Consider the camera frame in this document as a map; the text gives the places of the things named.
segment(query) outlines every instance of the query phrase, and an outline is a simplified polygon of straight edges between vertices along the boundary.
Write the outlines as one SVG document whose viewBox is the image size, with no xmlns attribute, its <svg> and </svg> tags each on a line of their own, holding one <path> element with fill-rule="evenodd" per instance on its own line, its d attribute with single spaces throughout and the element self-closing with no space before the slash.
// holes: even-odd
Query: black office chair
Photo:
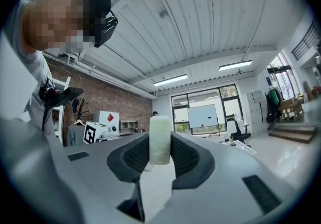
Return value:
<svg viewBox="0 0 321 224">
<path fill-rule="evenodd" d="M 247 139 L 247 138 L 249 138 L 249 137 L 251 136 L 251 133 L 247 133 L 247 126 L 248 126 L 248 125 L 244 125 L 244 127 L 245 127 L 245 133 L 242 134 L 242 133 L 241 133 L 241 130 L 240 130 L 240 128 L 239 128 L 239 125 L 237 124 L 237 121 L 236 121 L 233 117 L 226 119 L 226 121 L 234 121 L 234 123 L 235 123 L 236 133 L 231 134 L 231 136 L 232 136 L 232 138 L 233 138 L 234 141 L 235 141 L 235 140 L 239 140 L 239 141 L 241 141 L 242 143 L 244 143 L 244 140 Z"/>
</svg>

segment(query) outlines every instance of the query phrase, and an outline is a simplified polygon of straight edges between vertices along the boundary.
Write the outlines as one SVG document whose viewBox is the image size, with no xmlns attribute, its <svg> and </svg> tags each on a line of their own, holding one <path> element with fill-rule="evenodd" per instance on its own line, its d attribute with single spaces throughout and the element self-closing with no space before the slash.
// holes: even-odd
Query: railing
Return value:
<svg viewBox="0 0 321 224">
<path fill-rule="evenodd" d="M 317 19 L 314 19 L 305 36 L 292 51 L 297 60 L 301 58 L 314 43 L 320 40 L 320 33 L 320 24 Z"/>
</svg>

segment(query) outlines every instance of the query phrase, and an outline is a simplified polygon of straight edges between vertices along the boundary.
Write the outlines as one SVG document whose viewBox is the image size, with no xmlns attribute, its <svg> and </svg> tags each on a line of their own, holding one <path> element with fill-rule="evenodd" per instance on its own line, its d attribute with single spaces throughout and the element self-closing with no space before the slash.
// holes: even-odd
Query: wooden staircase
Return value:
<svg viewBox="0 0 321 224">
<path fill-rule="evenodd" d="M 275 126 L 269 136 L 308 144 L 316 134 L 316 127 L 309 126 Z"/>
</svg>

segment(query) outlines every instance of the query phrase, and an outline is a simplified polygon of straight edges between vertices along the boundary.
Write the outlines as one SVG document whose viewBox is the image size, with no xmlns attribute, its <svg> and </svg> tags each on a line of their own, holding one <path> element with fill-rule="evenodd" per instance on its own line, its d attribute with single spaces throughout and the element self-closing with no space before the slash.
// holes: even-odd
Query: white ceiling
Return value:
<svg viewBox="0 0 321 224">
<path fill-rule="evenodd" d="M 262 71 L 294 33 L 303 8 L 300 0 L 112 2 L 119 20 L 112 38 L 98 49 L 72 53 L 148 92 Z M 243 58 L 253 63 L 218 71 Z M 183 74 L 188 79 L 153 86 Z"/>
</svg>

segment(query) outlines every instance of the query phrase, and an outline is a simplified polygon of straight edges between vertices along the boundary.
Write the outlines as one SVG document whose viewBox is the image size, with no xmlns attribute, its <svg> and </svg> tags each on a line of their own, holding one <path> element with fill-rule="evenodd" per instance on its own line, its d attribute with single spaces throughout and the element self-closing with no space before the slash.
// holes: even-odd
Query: white table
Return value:
<svg viewBox="0 0 321 224">
<path fill-rule="evenodd" d="M 247 145 L 243 144 L 241 141 L 239 140 L 236 140 L 234 141 L 236 143 L 236 146 L 231 146 L 231 147 L 235 147 L 235 148 L 238 148 L 240 150 L 243 150 L 244 152 L 250 154 L 250 155 L 255 155 L 256 154 L 256 151 L 253 150 L 251 147 L 248 147 Z M 225 142 L 225 143 L 222 143 L 223 145 L 228 145 L 230 142 Z"/>
</svg>

